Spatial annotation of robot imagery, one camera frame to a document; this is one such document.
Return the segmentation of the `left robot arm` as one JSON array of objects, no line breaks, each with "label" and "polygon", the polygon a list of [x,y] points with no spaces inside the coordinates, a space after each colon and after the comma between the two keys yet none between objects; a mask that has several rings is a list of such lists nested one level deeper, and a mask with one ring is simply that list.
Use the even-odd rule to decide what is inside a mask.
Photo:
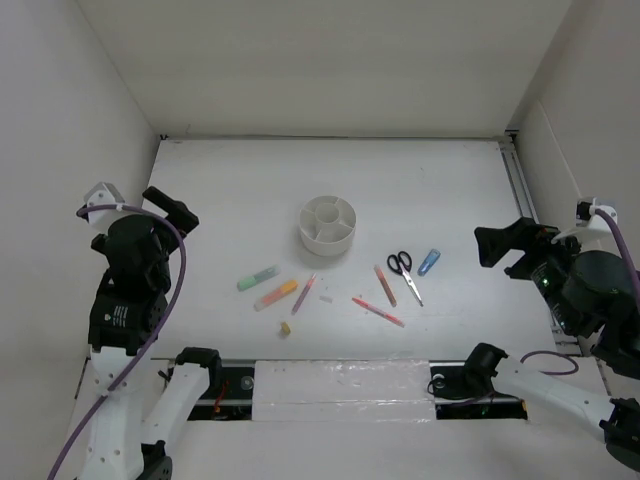
[{"label": "left robot arm", "polygon": [[84,198],[79,217],[98,230],[93,251],[107,268],[89,316],[88,344],[97,400],[84,419],[89,428],[83,479],[169,479],[172,454],[201,396],[222,387],[218,351],[186,347],[176,357],[155,406],[144,410],[151,350],[181,292],[186,269],[170,274],[173,253],[199,224],[181,201],[155,187],[144,199],[160,214],[129,205],[110,183]]}]

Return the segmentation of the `brown orange pen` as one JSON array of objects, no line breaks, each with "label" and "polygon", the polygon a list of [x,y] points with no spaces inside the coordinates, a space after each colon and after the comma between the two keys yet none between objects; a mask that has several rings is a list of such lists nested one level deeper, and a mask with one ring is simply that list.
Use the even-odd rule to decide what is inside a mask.
[{"label": "brown orange pen", "polygon": [[382,286],[382,288],[383,288],[383,290],[385,292],[385,295],[388,298],[388,301],[389,301],[390,305],[392,307],[396,307],[397,306],[397,300],[396,300],[396,297],[394,295],[394,292],[391,289],[391,286],[390,286],[389,282],[387,281],[387,279],[386,279],[381,267],[378,264],[374,265],[374,272],[375,272],[375,274],[376,274],[376,276],[377,276],[377,278],[378,278],[378,280],[379,280],[379,282],[380,282],[380,284],[381,284],[381,286]]}]

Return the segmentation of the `red pink pen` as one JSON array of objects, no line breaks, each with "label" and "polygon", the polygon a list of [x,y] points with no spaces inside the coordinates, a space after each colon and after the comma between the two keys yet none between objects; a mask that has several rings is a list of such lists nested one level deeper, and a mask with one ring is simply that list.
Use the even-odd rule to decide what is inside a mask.
[{"label": "red pink pen", "polygon": [[394,324],[394,325],[396,325],[396,326],[398,326],[400,328],[404,328],[405,327],[405,324],[400,319],[398,319],[397,317],[391,315],[390,313],[387,313],[387,312],[381,310],[380,308],[378,308],[378,307],[376,307],[374,305],[371,305],[370,303],[364,301],[361,298],[353,297],[352,301],[355,304],[357,304],[358,306],[360,306],[361,308],[365,309],[366,311],[371,312],[371,313],[373,313],[373,314],[375,314],[375,315],[377,315],[377,316],[379,316],[381,318],[384,318],[385,320],[391,322],[392,324]]}]

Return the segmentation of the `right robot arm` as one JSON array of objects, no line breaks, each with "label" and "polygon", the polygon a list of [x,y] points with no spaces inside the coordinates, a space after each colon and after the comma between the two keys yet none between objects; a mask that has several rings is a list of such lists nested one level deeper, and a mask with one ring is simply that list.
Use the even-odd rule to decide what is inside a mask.
[{"label": "right robot arm", "polygon": [[[522,217],[504,228],[478,227],[474,235],[485,268],[511,251],[521,252],[505,273],[533,283],[560,339],[595,336],[592,357],[618,375],[639,377],[639,272],[612,209],[591,207],[565,231]],[[565,369],[531,364],[544,354],[509,354],[480,343],[464,362],[461,382],[471,396],[513,396],[558,414],[602,443],[617,462],[637,471],[638,400],[596,395],[565,383],[579,371],[578,347],[559,344],[550,351],[568,361]]]}]

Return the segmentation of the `purple pink pen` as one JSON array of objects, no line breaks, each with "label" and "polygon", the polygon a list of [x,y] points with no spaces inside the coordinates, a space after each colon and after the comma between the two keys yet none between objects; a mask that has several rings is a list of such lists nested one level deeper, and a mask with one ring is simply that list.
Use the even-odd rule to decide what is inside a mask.
[{"label": "purple pink pen", "polygon": [[309,278],[309,280],[306,282],[305,286],[303,287],[303,289],[301,290],[300,295],[298,296],[296,302],[294,303],[292,310],[291,310],[291,315],[296,315],[296,313],[299,311],[302,303],[304,302],[306,296],[308,295],[309,291],[311,290],[315,280],[316,280],[316,276],[317,273],[313,273],[311,275],[311,277]]}]

